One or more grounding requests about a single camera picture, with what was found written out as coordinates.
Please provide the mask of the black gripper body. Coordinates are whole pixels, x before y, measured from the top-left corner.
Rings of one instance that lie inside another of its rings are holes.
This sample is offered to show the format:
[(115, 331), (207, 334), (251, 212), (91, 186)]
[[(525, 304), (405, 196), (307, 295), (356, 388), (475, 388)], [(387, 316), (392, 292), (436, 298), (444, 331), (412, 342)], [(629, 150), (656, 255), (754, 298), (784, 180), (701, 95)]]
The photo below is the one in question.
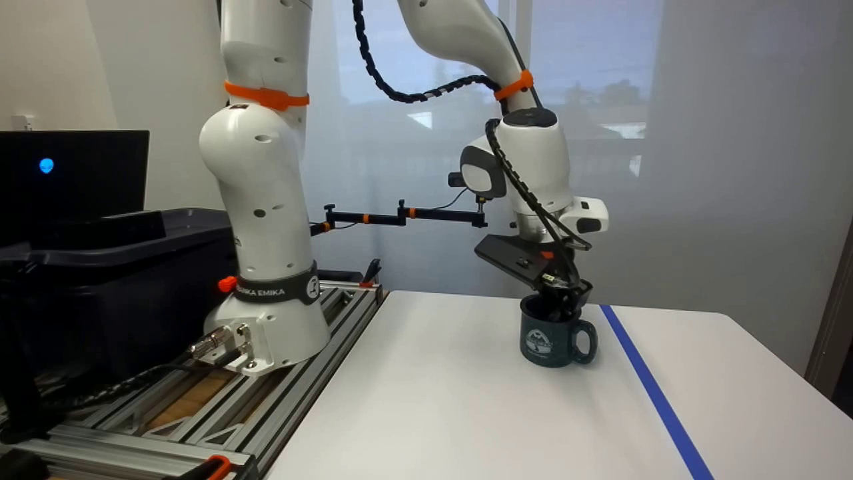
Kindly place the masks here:
[(475, 254), (537, 292), (565, 292), (573, 304), (588, 298), (590, 283), (577, 275), (574, 254), (561, 243), (485, 235)]

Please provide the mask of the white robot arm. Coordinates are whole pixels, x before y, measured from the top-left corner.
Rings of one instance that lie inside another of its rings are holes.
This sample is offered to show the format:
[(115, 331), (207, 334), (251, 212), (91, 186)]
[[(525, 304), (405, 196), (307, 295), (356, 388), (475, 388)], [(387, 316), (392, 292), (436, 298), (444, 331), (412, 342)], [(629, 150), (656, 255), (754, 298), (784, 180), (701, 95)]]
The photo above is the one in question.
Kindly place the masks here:
[[(540, 106), (533, 74), (481, 0), (396, 0), (415, 44), (464, 62), (492, 90), (500, 114), (475, 155), (515, 190), (525, 239), (580, 250), (606, 227), (596, 196), (568, 190), (568, 143)], [(308, 254), (303, 186), (307, 64), (312, 0), (224, 0), (225, 106), (199, 127), (237, 247), (237, 279), (212, 310), (212, 352), (237, 372), (267, 372), (315, 358), (331, 338)]]

